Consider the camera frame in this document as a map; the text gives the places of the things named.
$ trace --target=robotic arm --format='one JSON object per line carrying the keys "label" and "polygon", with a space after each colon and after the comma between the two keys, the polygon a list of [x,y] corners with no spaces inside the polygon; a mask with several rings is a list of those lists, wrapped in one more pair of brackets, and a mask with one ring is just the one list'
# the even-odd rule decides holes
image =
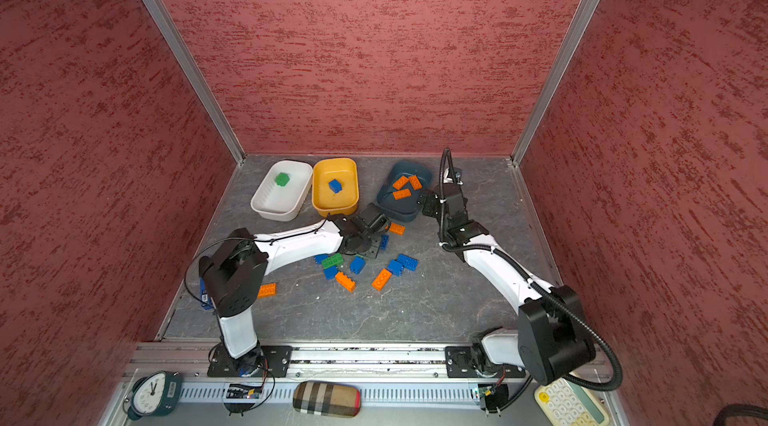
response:
{"label": "robotic arm", "polygon": [[264,275],[319,254],[360,254],[376,258],[387,218],[369,204],[358,215],[330,215],[303,228],[252,235],[237,229],[212,257],[198,262],[200,277],[216,307],[229,355],[240,358],[258,344],[251,308]]}
{"label": "robotic arm", "polygon": [[[618,359],[608,344],[582,319],[576,293],[554,287],[519,265],[498,246],[487,229],[470,220],[459,174],[450,151],[443,153],[437,192],[427,190],[422,213],[438,220],[440,246],[483,274],[518,313],[518,330],[498,329],[482,338],[473,352],[479,373],[513,364],[540,384],[566,377],[585,388],[612,391],[621,383]],[[356,216],[331,215],[317,224],[275,234],[251,235],[237,229],[211,257],[199,261],[214,301],[227,353],[241,358],[258,348],[251,308],[265,274],[319,254],[339,251],[376,258],[388,220],[374,204]],[[595,358],[594,342],[614,368],[608,383],[591,383],[571,371]]]}

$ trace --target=dark blue plastic tray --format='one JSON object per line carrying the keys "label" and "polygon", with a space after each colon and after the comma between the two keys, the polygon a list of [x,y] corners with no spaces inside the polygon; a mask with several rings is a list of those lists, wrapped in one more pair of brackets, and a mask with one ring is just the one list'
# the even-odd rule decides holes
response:
{"label": "dark blue plastic tray", "polygon": [[[422,183],[422,188],[414,191],[411,183],[408,182],[403,186],[403,189],[410,189],[411,197],[396,201],[392,193],[397,189],[393,188],[392,184],[403,175],[406,177],[415,175],[418,181]],[[376,203],[390,219],[400,222],[413,221],[418,216],[418,194],[429,189],[431,183],[432,172],[429,169],[416,162],[400,161],[392,166],[392,171],[389,171],[384,185],[379,190],[379,194],[376,195]]]}

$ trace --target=alarm clock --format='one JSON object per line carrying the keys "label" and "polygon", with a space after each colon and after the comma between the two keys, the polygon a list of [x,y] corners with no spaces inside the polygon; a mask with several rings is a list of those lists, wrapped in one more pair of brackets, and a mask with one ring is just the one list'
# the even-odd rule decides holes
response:
{"label": "alarm clock", "polygon": [[165,416],[176,408],[181,394],[181,374],[158,371],[141,378],[133,386],[128,418],[137,421],[143,416]]}

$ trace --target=yellow plastic tray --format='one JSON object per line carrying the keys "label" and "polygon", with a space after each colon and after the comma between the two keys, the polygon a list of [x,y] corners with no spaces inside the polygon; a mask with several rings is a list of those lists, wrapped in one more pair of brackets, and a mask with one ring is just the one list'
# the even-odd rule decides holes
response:
{"label": "yellow plastic tray", "polygon": [[[341,192],[334,194],[328,183],[341,183]],[[323,159],[315,164],[312,175],[312,205],[321,216],[351,214],[357,210],[360,192],[357,188],[357,164],[350,158]]]}

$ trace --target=red textured wall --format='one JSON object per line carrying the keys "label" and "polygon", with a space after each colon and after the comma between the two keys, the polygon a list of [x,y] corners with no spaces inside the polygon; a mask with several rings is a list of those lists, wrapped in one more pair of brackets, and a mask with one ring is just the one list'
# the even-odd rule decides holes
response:
{"label": "red textured wall", "polygon": [[246,152],[482,155],[512,152],[578,1],[164,0]]}
{"label": "red textured wall", "polygon": [[768,0],[602,0],[524,157],[633,425],[768,407],[766,58]]}
{"label": "red textured wall", "polygon": [[0,0],[3,424],[92,424],[234,161],[140,0]]}

